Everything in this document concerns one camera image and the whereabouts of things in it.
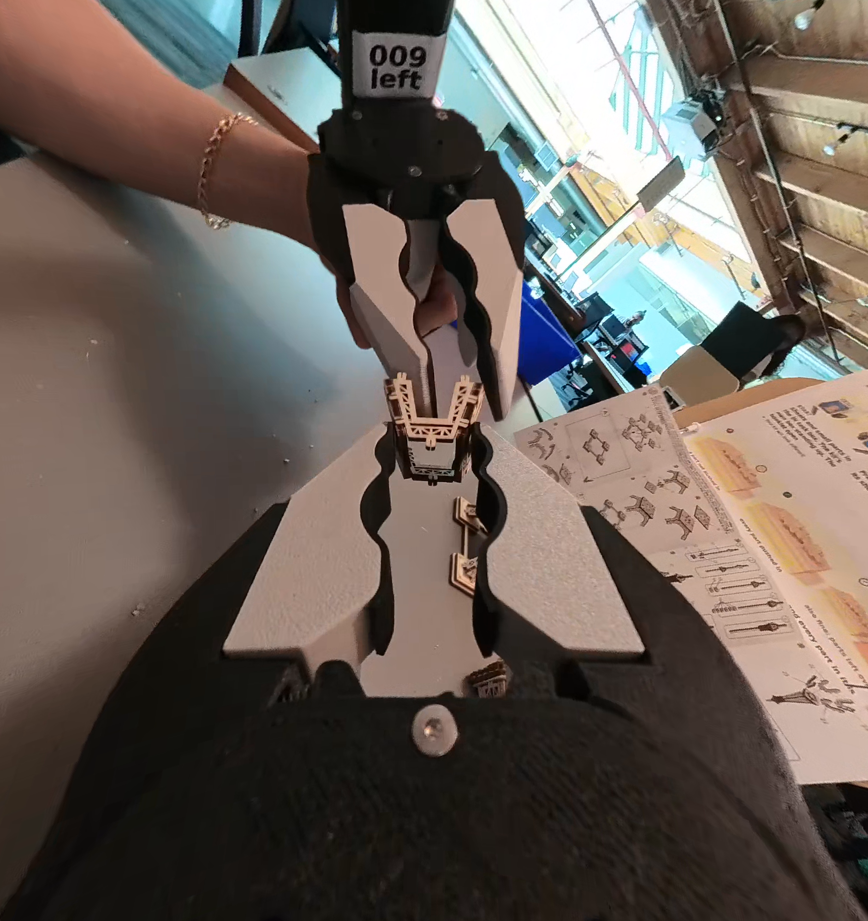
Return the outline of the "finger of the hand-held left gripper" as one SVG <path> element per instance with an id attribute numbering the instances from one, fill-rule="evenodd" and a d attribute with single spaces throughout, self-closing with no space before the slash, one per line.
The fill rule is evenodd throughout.
<path id="1" fill-rule="evenodd" d="M 436 222 L 408 220 L 372 203 L 343 207 L 355 281 L 352 307 L 389 378 L 404 373 L 417 413 L 436 414 L 433 361 L 418 332 L 416 309 L 436 266 Z"/>
<path id="2" fill-rule="evenodd" d="M 441 264 L 458 306 L 463 365 L 475 366 L 497 422 L 516 387 L 523 275 L 494 200 L 467 200 L 441 225 Z"/>

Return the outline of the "person's left hand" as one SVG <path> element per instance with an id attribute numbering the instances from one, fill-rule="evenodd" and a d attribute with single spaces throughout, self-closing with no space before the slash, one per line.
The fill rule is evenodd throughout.
<path id="1" fill-rule="evenodd" d="M 360 349 L 371 350 L 373 346 L 364 334 L 354 312 L 349 286 L 323 256 L 319 255 L 319 258 L 324 268 L 333 275 L 337 302 L 355 344 Z M 416 309 L 416 327 L 422 337 L 457 319 L 458 305 L 450 278 L 439 261 L 432 273 L 428 294 Z"/>

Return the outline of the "wooden tower arched base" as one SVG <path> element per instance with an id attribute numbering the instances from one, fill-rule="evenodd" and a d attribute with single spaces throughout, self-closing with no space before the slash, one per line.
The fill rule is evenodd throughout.
<path id="1" fill-rule="evenodd" d="M 451 555 L 450 584 L 472 598 L 476 588 L 478 550 L 488 536 L 473 502 L 465 497 L 455 498 L 452 519 L 461 529 L 460 549 Z"/>

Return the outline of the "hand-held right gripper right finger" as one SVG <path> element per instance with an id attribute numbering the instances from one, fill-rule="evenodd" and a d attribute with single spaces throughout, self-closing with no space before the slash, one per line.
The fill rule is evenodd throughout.
<path id="1" fill-rule="evenodd" d="M 578 501 L 488 425 L 472 432 L 473 630 L 506 662 L 634 660 L 645 646 Z"/>

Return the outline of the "blue plastic bin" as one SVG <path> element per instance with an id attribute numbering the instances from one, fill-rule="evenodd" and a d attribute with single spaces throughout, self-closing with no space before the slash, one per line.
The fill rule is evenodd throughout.
<path id="1" fill-rule="evenodd" d="M 575 362 L 581 353 L 545 301 L 524 283 L 520 307 L 519 376 L 531 386 Z"/>

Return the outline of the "person's left forearm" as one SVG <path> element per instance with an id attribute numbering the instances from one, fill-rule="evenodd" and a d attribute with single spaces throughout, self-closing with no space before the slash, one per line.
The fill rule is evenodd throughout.
<path id="1" fill-rule="evenodd" d="M 0 130 L 209 223 L 316 247 L 306 151 L 181 82 L 97 2 L 0 1 Z"/>

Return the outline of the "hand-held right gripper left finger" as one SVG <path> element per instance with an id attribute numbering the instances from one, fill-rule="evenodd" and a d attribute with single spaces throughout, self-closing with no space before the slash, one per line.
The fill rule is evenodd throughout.
<path id="1" fill-rule="evenodd" d="M 232 658 L 364 661 L 394 632 L 395 442 L 376 425 L 289 500 L 230 629 Z"/>

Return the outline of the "brown cardboard board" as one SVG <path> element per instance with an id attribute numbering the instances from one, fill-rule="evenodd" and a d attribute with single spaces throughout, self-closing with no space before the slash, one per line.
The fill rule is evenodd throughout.
<path id="1" fill-rule="evenodd" d="M 777 378 L 763 381 L 757 386 L 750 386 L 714 400 L 705 401 L 696 406 L 686 406 L 671 412 L 675 424 L 686 429 L 694 424 L 713 421 L 728 414 L 739 412 L 765 401 L 784 397 L 791 393 L 821 384 L 814 378 Z"/>

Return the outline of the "white assembly instruction sheet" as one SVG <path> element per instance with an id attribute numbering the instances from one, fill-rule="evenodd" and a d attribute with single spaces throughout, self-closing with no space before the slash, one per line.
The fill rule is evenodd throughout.
<path id="1" fill-rule="evenodd" d="M 778 564 L 729 515 L 658 387 L 514 441 L 693 605 L 760 700 L 800 784 L 868 782 L 868 681 L 836 673 L 819 651 Z"/>

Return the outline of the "black speaker on pole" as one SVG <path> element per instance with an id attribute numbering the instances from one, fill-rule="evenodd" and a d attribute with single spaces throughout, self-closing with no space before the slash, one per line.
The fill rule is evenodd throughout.
<path id="1" fill-rule="evenodd" d="M 672 157 L 636 193 L 636 201 L 643 213 L 650 213 L 670 196 L 684 181 L 685 170 L 679 155 Z"/>

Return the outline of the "printed sheet with yellow pictures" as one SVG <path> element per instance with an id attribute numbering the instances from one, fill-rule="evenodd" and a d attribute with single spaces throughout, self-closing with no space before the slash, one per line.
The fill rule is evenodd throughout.
<path id="1" fill-rule="evenodd" d="M 868 689 L 868 371 L 702 423 L 686 442 L 805 635 Z"/>

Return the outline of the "wooden tower spire section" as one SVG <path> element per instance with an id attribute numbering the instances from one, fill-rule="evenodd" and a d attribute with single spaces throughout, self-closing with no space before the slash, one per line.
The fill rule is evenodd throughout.
<path id="1" fill-rule="evenodd" d="M 511 672 L 506 662 L 498 659 L 483 668 L 469 673 L 463 685 L 470 697 L 479 699 L 506 697 L 511 681 Z"/>

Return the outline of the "ceiling projector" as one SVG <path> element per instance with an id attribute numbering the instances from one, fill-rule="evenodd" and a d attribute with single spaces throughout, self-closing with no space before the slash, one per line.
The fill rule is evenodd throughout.
<path id="1" fill-rule="evenodd" d="M 684 163 L 704 162 L 719 141 L 718 124 L 697 99 L 684 98 L 673 103 L 662 113 L 660 125 L 667 130 L 670 153 Z"/>

